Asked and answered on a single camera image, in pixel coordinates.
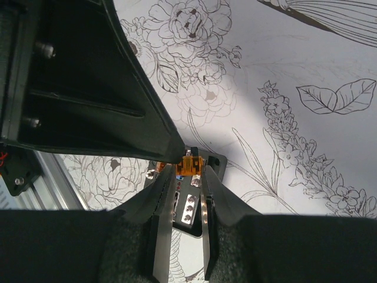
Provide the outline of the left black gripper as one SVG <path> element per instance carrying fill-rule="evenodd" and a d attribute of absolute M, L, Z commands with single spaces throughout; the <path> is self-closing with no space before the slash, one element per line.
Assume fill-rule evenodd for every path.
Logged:
<path fill-rule="evenodd" d="M 40 163 L 32 150 L 1 143 L 1 177 L 11 196 L 19 196 L 41 175 Z"/>

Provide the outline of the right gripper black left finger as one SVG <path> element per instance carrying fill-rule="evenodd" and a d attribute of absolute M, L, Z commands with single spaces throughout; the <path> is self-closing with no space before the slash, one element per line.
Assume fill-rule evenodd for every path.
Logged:
<path fill-rule="evenodd" d="M 173 228 L 174 168 L 117 207 L 126 224 L 121 251 L 133 282 L 167 282 Z"/>

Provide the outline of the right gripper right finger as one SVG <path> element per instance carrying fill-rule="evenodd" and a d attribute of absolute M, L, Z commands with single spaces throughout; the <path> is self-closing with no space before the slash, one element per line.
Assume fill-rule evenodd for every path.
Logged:
<path fill-rule="evenodd" d="M 261 215 L 228 189 L 211 166 L 204 167 L 201 224 L 206 280 L 247 278 L 242 274 L 247 262 L 246 230 L 239 223 L 243 218 Z"/>

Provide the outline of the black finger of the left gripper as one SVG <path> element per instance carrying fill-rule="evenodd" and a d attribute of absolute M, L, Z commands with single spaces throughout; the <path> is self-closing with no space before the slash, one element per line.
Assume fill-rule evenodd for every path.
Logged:
<path fill-rule="evenodd" d="M 1 142 L 166 163 L 184 154 L 113 1 L 1 2 Z"/>

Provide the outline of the black fuse box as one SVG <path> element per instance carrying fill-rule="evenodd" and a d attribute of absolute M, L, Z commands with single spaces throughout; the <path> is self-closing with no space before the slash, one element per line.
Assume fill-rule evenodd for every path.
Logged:
<path fill-rule="evenodd" d="M 210 166 L 214 170 L 220 181 L 223 180 L 224 173 L 227 165 L 227 158 L 224 155 L 210 152 L 197 147 L 186 146 L 186 156 L 192 156 L 198 153 L 204 159 L 204 165 Z M 149 161 L 148 170 L 144 188 L 152 186 L 159 174 L 163 171 L 163 167 L 167 163 Z M 173 228 L 178 232 L 183 232 L 187 235 L 199 238 L 202 236 L 202 223 L 201 223 L 201 186 L 202 177 L 199 175 L 194 176 L 177 176 L 174 171 L 169 171 L 172 175 L 167 177 L 167 180 L 158 183 L 163 185 L 163 196 L 166 196 L 163 208 L 158 208 L 152 219 L 152 235 L 156 235 L 157 239 L 166 238 L 171 236 Z"/>

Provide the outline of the orange blade fuse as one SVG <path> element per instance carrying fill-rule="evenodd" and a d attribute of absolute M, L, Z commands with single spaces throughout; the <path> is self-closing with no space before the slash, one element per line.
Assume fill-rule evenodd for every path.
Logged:
<path fill-rule="evenodd" d="M 177 176 L 201 175 L 204 159 L 201 156 L 183 156 L 180 163 L 176 165 Z"/>

